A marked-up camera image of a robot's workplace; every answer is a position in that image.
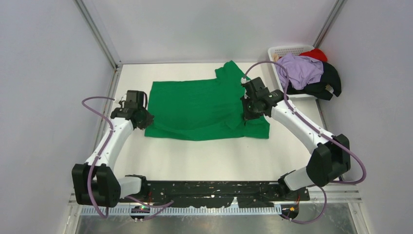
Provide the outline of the green t shirt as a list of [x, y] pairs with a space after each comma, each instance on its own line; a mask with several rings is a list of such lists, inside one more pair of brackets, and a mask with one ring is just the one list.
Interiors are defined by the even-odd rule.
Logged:
[[215, 75], [214, 79], [153, 82], [148, 111], [154, 121], [145, 136], [190, 141], [268, 139], [270, 124], [264, 117], [244, 120], [240, 100], [244, 73], [238, 65], [230, 60]]

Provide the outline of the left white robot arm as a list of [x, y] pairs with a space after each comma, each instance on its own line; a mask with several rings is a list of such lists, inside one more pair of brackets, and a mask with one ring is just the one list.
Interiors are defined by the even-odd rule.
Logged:
[[143, 202], [149, 197], [146, 180], [140, 175], [116, 178], [113, 169], [117, 158], [134, 130], [145, 130], [154, 120], [147, 110], [148, 95], [143, 91], [128, 90], [109, 117], [98, 113], [109, 125], [94, 152], [83, 164], [72, 168], [75, 198], [80, 205], [115, 207], [119, 200], [131, 195]]

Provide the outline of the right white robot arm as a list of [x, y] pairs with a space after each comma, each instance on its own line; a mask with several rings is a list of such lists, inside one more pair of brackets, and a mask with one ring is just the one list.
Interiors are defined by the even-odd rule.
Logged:
[[306, 117], [281, 90], [269, 91], [261, 78], [241, 79], [245, 89], [240, 98], [246, 121], [267, 116], [281, 123], [306, 147], [311, 157], [307, 165], [283, 175], [278, 194], [291, 200], [303, 187], [323, 187], [351, 168], [348, 138], [333, 135]]

